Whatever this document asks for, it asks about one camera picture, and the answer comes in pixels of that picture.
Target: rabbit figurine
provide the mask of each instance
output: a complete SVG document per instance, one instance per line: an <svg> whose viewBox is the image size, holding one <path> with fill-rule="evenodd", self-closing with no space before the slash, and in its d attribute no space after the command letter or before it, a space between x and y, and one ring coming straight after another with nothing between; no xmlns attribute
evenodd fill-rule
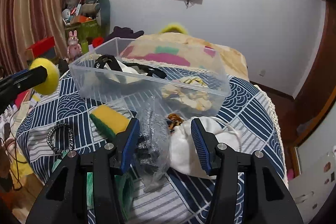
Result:
<svg viewBox="0 0 336 224"><path fill-rule="evenodd" d="M78 57L82 56L82 47L78 43L77 31L69 32L68 39L68 57L69 63L75 61Z"/></svg>

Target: black and white fabric item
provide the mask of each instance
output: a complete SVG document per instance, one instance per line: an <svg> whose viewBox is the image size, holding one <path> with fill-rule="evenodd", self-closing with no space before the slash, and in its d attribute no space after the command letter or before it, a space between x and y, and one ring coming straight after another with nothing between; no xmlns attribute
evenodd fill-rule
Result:
<svg viewBox="0 0 336 224"><path fill-rule="evenodd" d="M177 68L160 68L167 79L180 78ZM281 178L286 181L286 167L282 142L271 119L271 108L262 91L249 82L229 76L231 96L228 97L217 117L241 132L241 151L252 153L262 150L270 159ZM28 114L17 130L17 142L36 175L46 182L51 169L61 155L55 155L46 142L48 129L59 123L73 128L74 149L90 153L106 143L89 118L99 101L80 98L68 71L60 80L55 93L44 97ZM135 113L114 107L127 118ZM68 133L55 133L54 146L68 148ZM144 193L137 172L132 168L135 193L128 223L204 223L214 191L214 180L191 177L170 168L164 177L164 186L156 192ZM244 175L239 174L235 223L242 221ZM93 211L88 212L89 222L95 223Z"/></svg>

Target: striped curtain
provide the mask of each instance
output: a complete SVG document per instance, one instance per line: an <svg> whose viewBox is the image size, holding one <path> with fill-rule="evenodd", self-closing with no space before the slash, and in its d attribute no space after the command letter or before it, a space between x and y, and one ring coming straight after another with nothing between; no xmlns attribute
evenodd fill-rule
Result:
<svg viewBox="0 0 336 224"><path fill-rule="evenodd" d="M58 56L66 56L63 1L0 0L0 66L6 75L27 67L24 50L45 37L53 36Z"/></svg>

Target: beaded bracelet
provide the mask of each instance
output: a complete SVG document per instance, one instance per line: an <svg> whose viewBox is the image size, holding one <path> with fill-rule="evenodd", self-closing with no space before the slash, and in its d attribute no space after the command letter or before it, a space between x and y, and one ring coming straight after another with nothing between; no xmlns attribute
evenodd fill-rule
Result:
<svg viewBox="0 0 336 224"><path fill-rule="evenodd" d="M68 135L69 135L69 148L65 149L65 150L61 150L59 148L56 148L52 143L51 143L51 137L55 134L56 130L64 127L68 129ZM54 127L52 127L48 133L47 136L47 144L48 146L55 152L55 154L62 154L63 152L69 152L71 150L74 149L74 133L72 128L70 127L69 124L65 123L65 122L61 122L57 125L55 125Z"/></svg>

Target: clear plastic box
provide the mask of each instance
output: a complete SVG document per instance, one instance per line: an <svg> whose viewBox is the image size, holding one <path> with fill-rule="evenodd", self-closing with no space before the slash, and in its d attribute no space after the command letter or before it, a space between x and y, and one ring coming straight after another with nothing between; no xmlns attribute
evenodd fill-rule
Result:
<svg viewBox="0 0 336 224"><path fill-rule="evenodd" d="M136 46L140 51L151 53L143 57L146 60L142 57L137 57L136 60L125 59L125 56L130 58L131 48L128 46ZM123 62L157 67L165 71L167 77L161 79L94 68L97 55L103 54L114 55ZM174 55L183 61L187 60L190 66L176 65ZM164 62L158 63L158 56L164 56ZM192 116L216 116L223 101L231 94L219 53L199 45L114 38L72 62L69 69L81 98L95 99L136 112L141 111L143 103L154 96L163 98L165 106L162 108L167 115L179 113L185 119ZM112 80L121 76L125 76L129 84ZM188 76L200 77L207 87L178 81L179 78Z"/></svg>

